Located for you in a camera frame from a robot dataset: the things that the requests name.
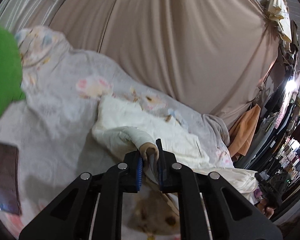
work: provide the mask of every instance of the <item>stuffed animal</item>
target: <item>stuffed animal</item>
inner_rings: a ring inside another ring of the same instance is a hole
[[[0,27],[0,117],[10,102],[22,100],[22,65],[13,35]]]

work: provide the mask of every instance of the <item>bed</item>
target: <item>bed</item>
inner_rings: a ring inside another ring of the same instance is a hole
[[[23,63],[21,88],[26,100],[12,103],[0,119],[0,141],[19,148],[18,190],[22,215],[0,212],[0,219],[18,238],[22,228],[82,172],[99,174],[114,165],[109,152],[92,138],[102,95],[131,102],[157,116],[173,117],[198,136],[209,163],[233,167],[226,144],[229,134],[218,117],[202,115],[173,98],[129,77],[110,58],[93,51],[73,49],[64,35],[46,27],[23,29],[16,35]],[[151,194],[145,187],[144,198]],[[158,198],[155,207],[173,212]],[[137,201],[127,194],[123,204],[122,239],[145,237],[131,225]],[[152,226],[158,239],[171,239],[177,226]]]

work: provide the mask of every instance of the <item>orange towel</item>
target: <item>orange towel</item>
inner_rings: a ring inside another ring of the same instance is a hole
[[[233,161],[236,161],[240,155],[246,155],[256,130],[260,111],[260,106],[255,105],[252,109],[245,112],[231,127],[228,150]]]

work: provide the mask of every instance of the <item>smartphone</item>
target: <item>smartphone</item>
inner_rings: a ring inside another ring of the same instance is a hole
[[[0,142],[0,210],[20,215],[18,147]]]

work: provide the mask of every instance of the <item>beige fabric canopy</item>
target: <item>beige fabric canopy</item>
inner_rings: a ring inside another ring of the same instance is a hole
[[[279,42],[256,0],[66,0],[50,27],[228,127],[258,94]]]

